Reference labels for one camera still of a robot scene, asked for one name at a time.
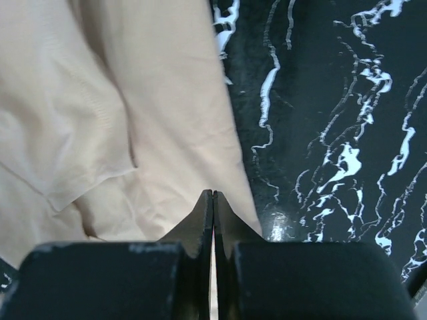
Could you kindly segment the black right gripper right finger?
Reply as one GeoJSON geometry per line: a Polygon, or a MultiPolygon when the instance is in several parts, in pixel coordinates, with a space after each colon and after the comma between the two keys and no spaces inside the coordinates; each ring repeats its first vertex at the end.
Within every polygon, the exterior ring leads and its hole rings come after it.
{"type": "Polygon", "coordinates": [[[220,319],[415,319],[375,245],[269,242],[213,194],[220,319]]]}

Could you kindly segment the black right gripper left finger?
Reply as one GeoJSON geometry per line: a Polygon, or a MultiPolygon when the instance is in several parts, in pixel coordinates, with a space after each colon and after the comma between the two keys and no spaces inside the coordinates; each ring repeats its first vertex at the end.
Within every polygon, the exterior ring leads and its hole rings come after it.
{"type": "Polygon", "coordinates": [[[22,262],[2,319],[209,319],[213,193],[158,241],[51,242],[22,262]]]}

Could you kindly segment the beige t-shirt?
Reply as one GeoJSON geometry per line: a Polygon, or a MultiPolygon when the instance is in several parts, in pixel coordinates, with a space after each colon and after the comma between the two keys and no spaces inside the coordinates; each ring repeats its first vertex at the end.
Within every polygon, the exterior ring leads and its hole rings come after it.
{"type": "Polygon", "coordinates": [[[201,192],[256,232],[207,1],[1,2],[1,257],[153,241],[201,192]]]}

